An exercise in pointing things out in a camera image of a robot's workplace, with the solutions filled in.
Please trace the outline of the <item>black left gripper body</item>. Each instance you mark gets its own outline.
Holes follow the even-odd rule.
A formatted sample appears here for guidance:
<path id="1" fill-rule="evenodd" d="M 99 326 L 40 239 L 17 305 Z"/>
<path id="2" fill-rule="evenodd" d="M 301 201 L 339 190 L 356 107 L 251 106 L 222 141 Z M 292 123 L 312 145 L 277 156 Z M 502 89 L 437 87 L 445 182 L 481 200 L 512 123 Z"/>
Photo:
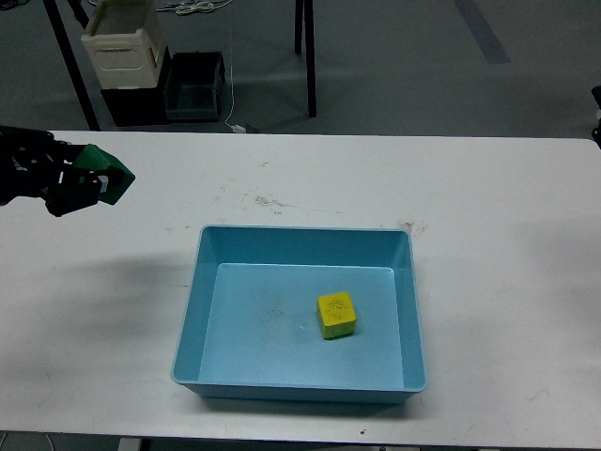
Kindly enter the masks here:
<path id="1" fill-rule="evenodd" d="M 16 197 L 48 198 L 57 181 L 56 145 L 50 132 L 1 126 L 1 205 Z"/>

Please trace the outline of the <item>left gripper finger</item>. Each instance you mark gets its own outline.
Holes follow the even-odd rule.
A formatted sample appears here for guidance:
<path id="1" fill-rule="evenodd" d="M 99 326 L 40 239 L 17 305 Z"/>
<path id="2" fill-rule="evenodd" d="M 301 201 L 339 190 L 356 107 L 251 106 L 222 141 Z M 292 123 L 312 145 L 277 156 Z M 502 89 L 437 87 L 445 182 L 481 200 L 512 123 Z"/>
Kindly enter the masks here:
<path id="1" fill-rule="evenodd" d="M 82 154 L 85 145 L 72 144 L 70 142 L 51 137 L 46 147 L 46 162 L 52 166 L 83 167 Z"/>
<path id="2" fill-rule="evenodd" d="M 86 181 L 72 166 L 52 172 L 44 195 L 45 206 L 53 216 L 82 210 L 99 202 L 100 184 Z"/>

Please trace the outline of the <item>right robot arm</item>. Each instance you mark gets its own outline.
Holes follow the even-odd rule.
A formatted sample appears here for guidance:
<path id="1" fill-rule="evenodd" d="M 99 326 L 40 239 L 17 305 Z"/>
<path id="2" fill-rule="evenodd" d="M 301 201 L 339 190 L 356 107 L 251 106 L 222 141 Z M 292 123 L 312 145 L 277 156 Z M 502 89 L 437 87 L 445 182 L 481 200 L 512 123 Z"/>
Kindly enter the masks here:
<path id="1" fill-rule="evenodd" d="M 595 113 L 597 125 L 592 130 L 592 138 L 594 142 L 601 147 L 601 86 L 593 87 L 591 93 L 597 105 L 597 110 Z"/>

